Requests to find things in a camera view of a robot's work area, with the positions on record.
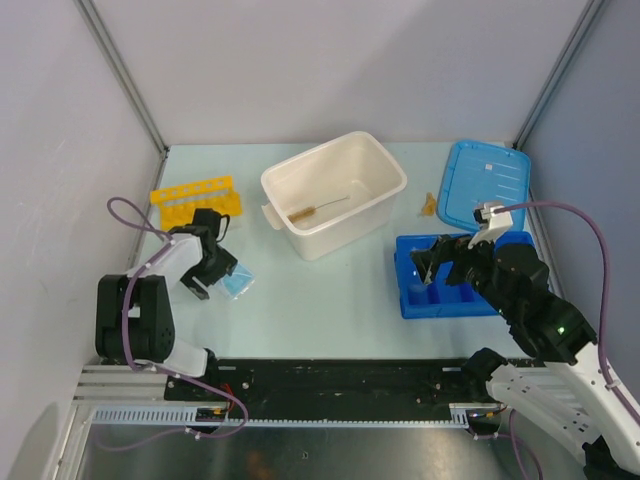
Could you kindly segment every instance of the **blue tray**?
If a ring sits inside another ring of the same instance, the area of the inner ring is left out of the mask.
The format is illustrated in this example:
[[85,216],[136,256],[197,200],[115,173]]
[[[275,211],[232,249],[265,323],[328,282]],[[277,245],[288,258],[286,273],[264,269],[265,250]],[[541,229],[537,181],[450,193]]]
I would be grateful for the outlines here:
[[[484,202],[526,202],[531,161],[524,153],[474,140],[451,148],[438,197],[438,217],[449,225],[479,230],[473,210]],[[524,228],[524,210],[511,212],[511,231]]]
[[[394,260],[396,276],[400,288],[400,309],[402,317],[478,317],[497,315],[497,312],[467,283],[450,287],[445,280],[451,271],[451,262],[443,264],[438,270],[435,282],[425,286],[418,276],[413,261],[409,257],[412,250],[431,248],[439,235],[404,235],[396,239]],[[526,243],[533,245],[533,239],[527,232],[507,232],[496,242],[496,248],[507,243]]]

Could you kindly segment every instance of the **cable clip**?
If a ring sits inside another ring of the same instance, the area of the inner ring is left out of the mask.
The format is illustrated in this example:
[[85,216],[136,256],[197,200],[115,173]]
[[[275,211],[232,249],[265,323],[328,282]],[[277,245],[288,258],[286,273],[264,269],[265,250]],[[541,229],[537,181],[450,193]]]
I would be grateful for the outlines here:
[[620,380],[619,379],[615,379],[613,382],[611,383],[607,383],[605,384],[604,388],[606,388],[607,390],[612,390],[614,388],[617,388],[620,386]]
[[498,437],[499,437],[499,435],[500,435],[500,434],[499,434],[498,432],[493,432],[493,434],[491,434],[491,435],[483,436],[482,438],[480,438],[480,436],[479,436],[477,433],[474,433],[474,434],[473,434],[473,439],[474,439],[474,440],[487,440],[487,439],[488,439],[488,437],[493,437],[494,439],[496,439],[496,438],[498,438]]

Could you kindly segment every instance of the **tabletop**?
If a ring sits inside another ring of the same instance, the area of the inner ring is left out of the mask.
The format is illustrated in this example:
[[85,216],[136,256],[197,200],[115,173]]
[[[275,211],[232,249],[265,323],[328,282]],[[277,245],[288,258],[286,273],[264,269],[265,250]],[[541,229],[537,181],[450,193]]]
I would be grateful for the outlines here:
[[[302,260],[271,228],[260,175],[311,144],[173,146],[157,188],[232,175],[244,213],[232,217],[222,246],[255,274],[236,300],[218,292],[198,300],[183,285],[170,292],[176,334],[226,358],[431,359],[468,357],[489,347],[507,358],[526,355],[499,316],[404,320],[393,254],[399,235],[461,230],[420,216],[434,196],[452,143],[386,143],[408,177],[391,220],[313,262]],[[159,212],[151,221],[159,225]],[[529,230],[527,220],[525,230]],[[160,246],[143,238],[140,258]]]

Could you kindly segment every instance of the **black linear rail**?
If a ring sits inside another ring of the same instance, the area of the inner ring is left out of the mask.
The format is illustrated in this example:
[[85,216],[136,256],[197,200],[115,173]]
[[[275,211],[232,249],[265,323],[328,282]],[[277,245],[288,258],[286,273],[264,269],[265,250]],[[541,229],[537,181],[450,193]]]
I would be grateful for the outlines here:
[[[228,384],[251,417],[294,421],[450,420],[450,403],[490,402],[460,370],[466,359],[447,360],[216,360],[202,380]],[[519,367],[538,366],[514,360]],[[169,379],[170,401],[220,397]],[[231,415],[241,418],[235,408]]]

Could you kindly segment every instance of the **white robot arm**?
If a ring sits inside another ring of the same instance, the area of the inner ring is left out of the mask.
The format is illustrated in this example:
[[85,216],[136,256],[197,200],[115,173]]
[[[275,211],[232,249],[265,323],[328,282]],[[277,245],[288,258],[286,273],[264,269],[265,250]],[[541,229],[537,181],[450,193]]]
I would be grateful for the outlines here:
[[425,284],[435,279],[442,263],[453,262],[447,284],[469,283],[505,318],[523,351],[561,378],[585,411],[531,384],[492,350],[477,352],[465,369],[489,396],[558,440],[585,466],[588,478],[640,478],[640,425],[633,415],[640,406],[610,366],[614,381],[607,385],[596,333],[576,307],[548,291],[549,270],[535,249],[520,244],[495,249],[494,242],[512,225],[510,213],[499,212],[501,207],[485,203],[474,212],[478,233],[442,236],[431,249],[412,252],[412,259]]
[[127,310],[130,348],[136,362],[153,363],[190,377],[204,375],[208,353],[175,335],[169,291],[182,282],[201,300],[207,287],[230,275],[237,260],[218,245],[221,220],[211,209],[197,209],[189,225],[171,233],[170,245],[153,264],[138,265],[123,275],[106,275],[98,284],[96,350],[103,358],[125,359],[122,339],[124,293],[141,269]]

